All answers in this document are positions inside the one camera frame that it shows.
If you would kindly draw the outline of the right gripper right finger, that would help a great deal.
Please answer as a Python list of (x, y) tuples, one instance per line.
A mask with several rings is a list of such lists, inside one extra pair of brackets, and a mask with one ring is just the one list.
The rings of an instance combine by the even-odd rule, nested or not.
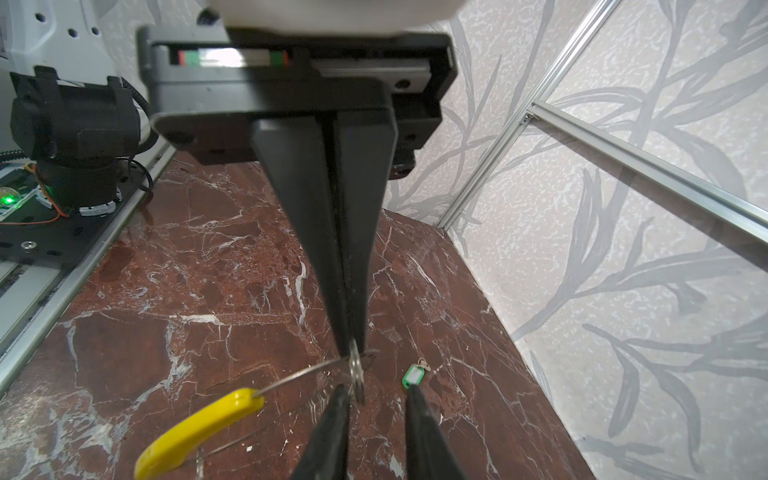
[(417, 385), (407, 392), (405, 437), (408, 479), (466, 478)]

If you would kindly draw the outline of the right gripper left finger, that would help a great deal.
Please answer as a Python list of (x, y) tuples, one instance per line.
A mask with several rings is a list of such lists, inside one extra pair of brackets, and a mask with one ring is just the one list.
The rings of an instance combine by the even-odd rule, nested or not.
[(348, 388), (338, 385), (290, 476), (291, 480), (347, 478), (350, 405)]

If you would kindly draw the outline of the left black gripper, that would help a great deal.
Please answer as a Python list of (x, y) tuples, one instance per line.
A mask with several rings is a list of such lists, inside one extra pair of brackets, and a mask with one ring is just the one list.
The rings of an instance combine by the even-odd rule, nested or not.
[[(441, 123), (458, 74), (451, 38), (143, 26), (136, 44), (153, 129), (203, 164), (252, 161), (251, 145), (314, 269), (339, 355), (349, 342), (364, 351), (386, 184), (413, 171)], [(394, 117), (363, 110), (379, 107)], [(338, 248), (323, 131), (305, 116), (343, 110), (356, 111), (335, 122)]]

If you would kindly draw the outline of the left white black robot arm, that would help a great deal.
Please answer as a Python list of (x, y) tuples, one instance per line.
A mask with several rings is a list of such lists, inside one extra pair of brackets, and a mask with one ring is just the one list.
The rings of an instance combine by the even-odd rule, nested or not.
[(365, 347), (368, 266), (389, 181), (442, 120), (458, 69), (427, 33), (458, 1), (207, 1), (137, 32), (144, 83), (93, 79), (75, 3), (5, 1), (39, 57), (11, 68), (10, 131), (65, 209), (117, 197), (117, 163), (165, 139), (206, 164), (257, 162), (315, 270), (338, 352)]

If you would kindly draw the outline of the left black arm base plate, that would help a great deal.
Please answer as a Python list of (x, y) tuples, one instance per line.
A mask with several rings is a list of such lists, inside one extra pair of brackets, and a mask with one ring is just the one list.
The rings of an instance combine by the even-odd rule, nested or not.
[(114, 212), (100, 216), (56, 219), (55, 211), (31, 198), (1, 222), (1, 259), (55, 268), (76, 266), (139, 192), (137, 186), (145, 184), (146, 175), (139, 168), (121, 163), (117, 183), (121, 201)]

